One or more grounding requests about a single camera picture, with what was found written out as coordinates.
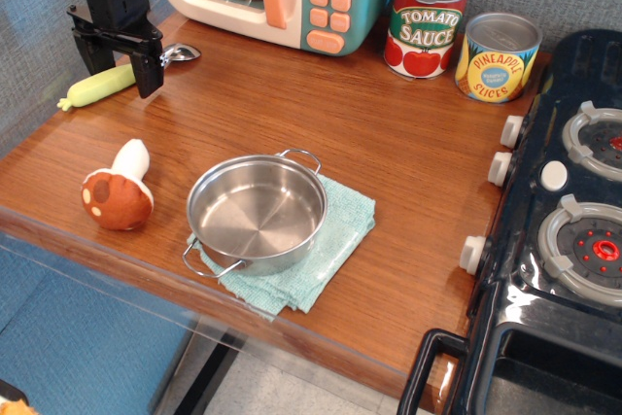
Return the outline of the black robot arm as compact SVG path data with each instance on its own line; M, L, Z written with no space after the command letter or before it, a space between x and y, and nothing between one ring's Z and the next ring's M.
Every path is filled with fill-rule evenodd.
M73 36L92 75L116 66L116 52L129 57L141 97L163 85L162 33L148 18L150 0L86 0L70 6Z

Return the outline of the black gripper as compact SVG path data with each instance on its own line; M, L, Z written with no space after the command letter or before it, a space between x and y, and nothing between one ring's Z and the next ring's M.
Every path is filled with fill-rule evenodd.
M148 19L150 0L86 0L71 6L73 37L90 75L116 66L116 52L130 57L141 98L162 87L161 34Z

